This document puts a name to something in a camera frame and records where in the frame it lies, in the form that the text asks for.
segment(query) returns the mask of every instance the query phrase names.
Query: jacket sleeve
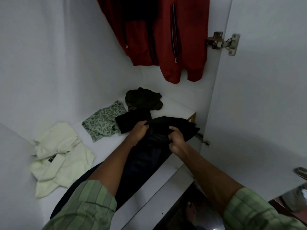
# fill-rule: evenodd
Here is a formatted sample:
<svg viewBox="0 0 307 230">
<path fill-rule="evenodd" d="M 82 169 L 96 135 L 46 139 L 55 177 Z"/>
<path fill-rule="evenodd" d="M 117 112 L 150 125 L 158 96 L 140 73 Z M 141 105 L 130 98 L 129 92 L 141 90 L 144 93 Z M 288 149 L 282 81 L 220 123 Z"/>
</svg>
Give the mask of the jacket sleeve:
<svg viewBox="0 0 307 230">
<path fill-rule="evenodd" d="M 43 230 L 106 230 L 110 228 L 116 206 L 115 198 L 99 181 L 85 181 Z"/>
<path fill-rule="evenodd" d="M 307 229 L 299 220 L 278 214 L 267 201 L 248 188 L 238 190 L 224 212 L 228 229 Z"/>
</svg>

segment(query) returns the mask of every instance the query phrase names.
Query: person's right arm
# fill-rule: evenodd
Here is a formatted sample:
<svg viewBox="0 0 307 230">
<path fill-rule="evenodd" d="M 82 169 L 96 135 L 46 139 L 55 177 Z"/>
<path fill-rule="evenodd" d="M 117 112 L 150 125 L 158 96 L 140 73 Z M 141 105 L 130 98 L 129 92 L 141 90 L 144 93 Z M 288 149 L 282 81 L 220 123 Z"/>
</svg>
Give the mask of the person's right arm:
<svg viewBox="0 0 307 230">
<path fill-rule="evenodd" d="M 203 158 L 176 127 L 170 150 L 189 168 L 207 198 L 231 229 L 307 229 L 299 220 L 278 214 L 264 199 Z"/>
</svg>

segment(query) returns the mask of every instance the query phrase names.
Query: leaf pattern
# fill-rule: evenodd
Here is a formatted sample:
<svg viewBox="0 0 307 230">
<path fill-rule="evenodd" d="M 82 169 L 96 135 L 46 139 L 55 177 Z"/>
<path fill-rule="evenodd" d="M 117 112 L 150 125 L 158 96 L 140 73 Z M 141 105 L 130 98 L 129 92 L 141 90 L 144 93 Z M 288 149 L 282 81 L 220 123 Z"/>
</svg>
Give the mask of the leaf pattern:
<svg viewBox="0 0 307 230">
<path fill-rule="evenodd" d="M 111 106 L 102 108 L 82 122 L 82 126 L 90 134 L 93 142 L 120 132 L 115 117 L 126 113 L 122 102 L 116 101 Z"/>
</svg>

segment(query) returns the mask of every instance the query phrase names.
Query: person's left arm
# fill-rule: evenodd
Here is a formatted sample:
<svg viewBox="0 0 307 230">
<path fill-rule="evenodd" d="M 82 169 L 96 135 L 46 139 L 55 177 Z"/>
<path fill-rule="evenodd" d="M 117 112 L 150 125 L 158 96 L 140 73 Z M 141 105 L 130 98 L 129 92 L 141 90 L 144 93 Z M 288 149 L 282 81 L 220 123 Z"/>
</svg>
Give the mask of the person's left arm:
<svg viewBox="0 0 307 230">
<path fill-rule="evenodd" d="M 145 135 L 146 121 L 138 122 L 124 141 L 101 163 L 87 181 L 82 182 L 43 230 L 109 229 L 116 210 L 114 198 L 125 162 L 133 146 Z"/>
</svg>

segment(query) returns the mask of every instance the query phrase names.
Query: white cabinet door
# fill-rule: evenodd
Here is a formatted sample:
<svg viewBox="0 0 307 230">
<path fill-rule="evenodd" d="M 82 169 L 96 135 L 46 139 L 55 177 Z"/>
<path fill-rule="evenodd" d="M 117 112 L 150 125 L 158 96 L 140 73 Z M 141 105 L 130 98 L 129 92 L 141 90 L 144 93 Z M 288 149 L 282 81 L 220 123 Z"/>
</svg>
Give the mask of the white cabinet door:
<svg viewBox="0 0 307 230">
<path fill-rule="evenodd" d="M 201 154 L 270 200 L 307 167 L 307 0 L 233 0 Z"/>
</svg>

